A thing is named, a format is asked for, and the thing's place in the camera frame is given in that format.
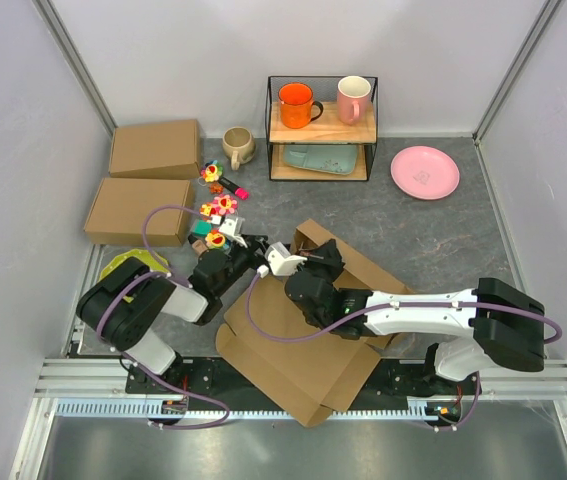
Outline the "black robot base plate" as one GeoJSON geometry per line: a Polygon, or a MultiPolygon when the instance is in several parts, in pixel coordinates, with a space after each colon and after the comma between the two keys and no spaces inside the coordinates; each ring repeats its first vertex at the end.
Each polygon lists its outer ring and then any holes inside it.
{"type": "MultiPolygon", "coordinates": [[[[247,378],[219,357],[187,358],[170,383],[187,391],[206,395],[227,404],[233,411],[279,411],[281,408],[247,378]]],[[[427,375],[423,363],[381,360],[360,392],[352,410],[399,409],[409,397],[432,399],[447,396],[458,402],[475,393],[471,377],[456,384],[427,375]]]]}

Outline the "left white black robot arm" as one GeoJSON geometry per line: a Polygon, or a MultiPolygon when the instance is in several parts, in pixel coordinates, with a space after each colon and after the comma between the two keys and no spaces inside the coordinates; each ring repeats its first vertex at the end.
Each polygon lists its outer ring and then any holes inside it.
{"type": "Polygon", "coordinates": [[[265,235],[246,235],[245,246],[209,250],[197,260],[186,286],[128,258],[78,301],[76,315],[111,347],[146,367],[148,382],[171,393],[182,382],[181,356],[152,330],[160,313],[195,325],[209,323],[222,296],[247,270],[266,263],[265,235]]]}

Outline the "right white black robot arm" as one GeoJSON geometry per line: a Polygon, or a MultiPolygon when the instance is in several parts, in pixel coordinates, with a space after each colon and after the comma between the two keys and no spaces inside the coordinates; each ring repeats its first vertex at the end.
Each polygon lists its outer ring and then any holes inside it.
{"type": "Polygon", "coordinates": [[[306,322],[343,339],[398,333],[447,335],[435,345],[421,381],[430,392],[446,392],[482,369],[520,372],[544,368],[544,307],[496,278],[443,294],[397,294],[335,284],[344,271],[335,240],[288,255],[278,273],[285,294],[306,322]]]}

